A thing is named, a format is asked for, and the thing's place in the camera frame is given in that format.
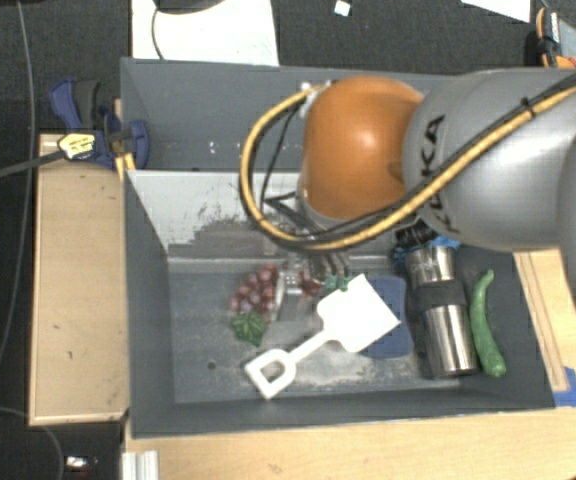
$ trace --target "green chili pepper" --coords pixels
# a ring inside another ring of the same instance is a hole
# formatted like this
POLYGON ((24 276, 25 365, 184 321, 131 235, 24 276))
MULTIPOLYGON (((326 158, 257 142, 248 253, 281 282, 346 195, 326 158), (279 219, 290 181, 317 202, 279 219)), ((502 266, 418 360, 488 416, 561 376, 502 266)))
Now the green chili pepper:
POLYGON ((506 362, 486 320, 486 290, 494 278, 494 271, 488 270, 475 284, 470 301, 470 328, 484 372, 491 377, 503 377, 506 374, 506 362))

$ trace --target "black carpet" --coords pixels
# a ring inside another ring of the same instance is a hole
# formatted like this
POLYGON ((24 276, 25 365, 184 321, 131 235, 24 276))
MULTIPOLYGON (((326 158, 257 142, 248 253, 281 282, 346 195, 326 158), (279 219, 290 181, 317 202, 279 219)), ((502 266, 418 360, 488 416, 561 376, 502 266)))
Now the black carpet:
MULTIPOLYGON (((63 78, 101 81, 102 101, 119 94, 119 58, 130 53, 129 0, 21 1, 40 130, 61 127, 50 113, 47 92, 63 78)), ((334 15, 335 1, 272 0, 282 64, 463 73, 534 61, 525 47, 533 26, 464 6, 459 0, 346 0, 352 3, 347 18, 334 15)), ((576 0, 550 3, 576 24, 576 0)), ((0 167, 27 158, 29 111, 17 8, 14 0, 0 2, 0 167)), ((0 181, 0 340, 15 274, 24 187, 24 176, 0 181)), ((30 350, 32 219, 30 224, 12 333, 0 372, 0 406, 22 411, 30 350)), ((54 430, 64 455, 96 461, 87 478, 117 478, 117 424, 54 430)), ((57 478, 57 460, 46 434, 28 430, 18 417, 0 414, 0 479, 57 478)))

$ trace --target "orange device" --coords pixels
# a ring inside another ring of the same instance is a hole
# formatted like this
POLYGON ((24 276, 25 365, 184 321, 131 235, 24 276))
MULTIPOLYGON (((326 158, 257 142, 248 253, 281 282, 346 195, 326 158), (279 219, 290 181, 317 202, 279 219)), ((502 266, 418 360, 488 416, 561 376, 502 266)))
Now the orange device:
POLYGON ((405 193, 401 155, 408 122, 422 101, 390 78, 355 76, 314 101, 306 121, 301 197, 331 219, 353 219, 405 193))

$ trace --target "blue clamp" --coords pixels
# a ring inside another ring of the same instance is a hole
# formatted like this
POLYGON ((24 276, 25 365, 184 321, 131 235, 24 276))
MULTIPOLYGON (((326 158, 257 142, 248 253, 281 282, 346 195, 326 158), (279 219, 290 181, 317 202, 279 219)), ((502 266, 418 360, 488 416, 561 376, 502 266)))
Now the blue clamp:
POLYGON ((564 366, 568 379, 568 391, 556 391, 552 394, 557 407, 576 407, 576 373, 572 368, 564 366))
POLYGON ((77 82, 72 78, 62 80, 55 85, 48 96, 53 113, 59 117, 68 133, 86 132, 94 136, 92 151, 86 154, 69 157, 97 164, 106 169, 115 168, 115 153, 111 148, 113 142, 123 142, 123 152, 132 153, 135 166, 143 169, 148 162, 150 136, 144 121, 131 121, 129 130, 121 130, 121 121, 108 107, 96 108, 97 81, 77 82))

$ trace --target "white plastic spatula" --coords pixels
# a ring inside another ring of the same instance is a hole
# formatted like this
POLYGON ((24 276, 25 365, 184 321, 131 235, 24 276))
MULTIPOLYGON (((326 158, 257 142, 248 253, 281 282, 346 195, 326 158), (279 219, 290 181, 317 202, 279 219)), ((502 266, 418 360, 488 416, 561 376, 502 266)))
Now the white plastic spatula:
POLYGON ((359 352, 397 327, 399 319, 362 274, 348 283, 345 292, 337 290, 317 305, 323 330, 291 352, 268 350, 250 361, 244 370, 266 400, 284 390, 295 379, 297 363, 328 341, 338 341, 348 352, 359 352), (283 366, 283 373, 268 381, 262 370, 271 364, 283 366))

